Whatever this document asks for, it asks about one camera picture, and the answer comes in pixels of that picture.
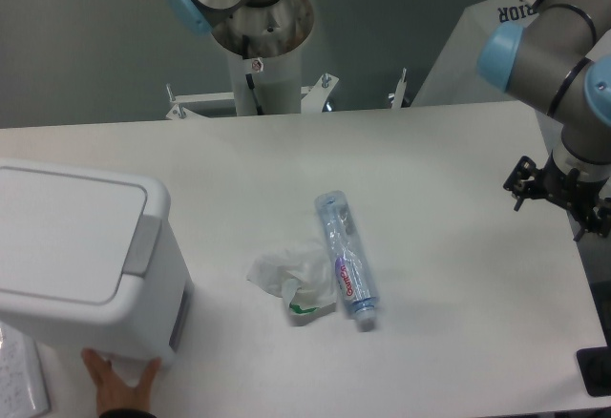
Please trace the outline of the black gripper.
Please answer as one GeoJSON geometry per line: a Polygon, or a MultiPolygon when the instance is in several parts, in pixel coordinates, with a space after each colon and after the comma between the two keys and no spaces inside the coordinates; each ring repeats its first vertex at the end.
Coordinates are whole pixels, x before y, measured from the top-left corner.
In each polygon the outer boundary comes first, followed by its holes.
{"type": "Polygon", "coordinates": [[[581,174],[577,168],[564,172],[553,160],[538,169],[529,157],[522,156],[505,180],[503,189],[515,199],[515,211],[526,199],[541,198],[565,209],[579,225],[574,241],[580,241],[587,233],[607,238],[610,210],[605,208],[605,201],[600,197],[605,179],[586,181],[581,174]]]}

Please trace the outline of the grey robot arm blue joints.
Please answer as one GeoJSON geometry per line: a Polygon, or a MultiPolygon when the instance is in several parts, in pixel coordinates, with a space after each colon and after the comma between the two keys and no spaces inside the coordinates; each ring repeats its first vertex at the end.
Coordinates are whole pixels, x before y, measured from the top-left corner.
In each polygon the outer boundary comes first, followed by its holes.
{"type": "Polygon", "coordinates": [[[605,183],[610,177],[610,58],[588,53],[610,31],[610,0],[524,0],[527,27],[508,21],[478,57],[478,74],[561,124],[552,152],[563,174],[605,183]]]}

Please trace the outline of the bare human hand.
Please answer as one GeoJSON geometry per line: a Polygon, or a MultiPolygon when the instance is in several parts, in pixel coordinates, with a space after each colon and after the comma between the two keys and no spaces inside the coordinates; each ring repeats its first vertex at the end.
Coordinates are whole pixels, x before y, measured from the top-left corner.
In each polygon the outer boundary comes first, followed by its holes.
{"type": "Polygon", "coordinates": [[[98,417],[155,417],[151,412],[151,394],[161,367],[160,358],[148,362],[133,387],[121,379],[109,360],[94,350],[83,348],[81,359],[95,385],[98,417]]]}

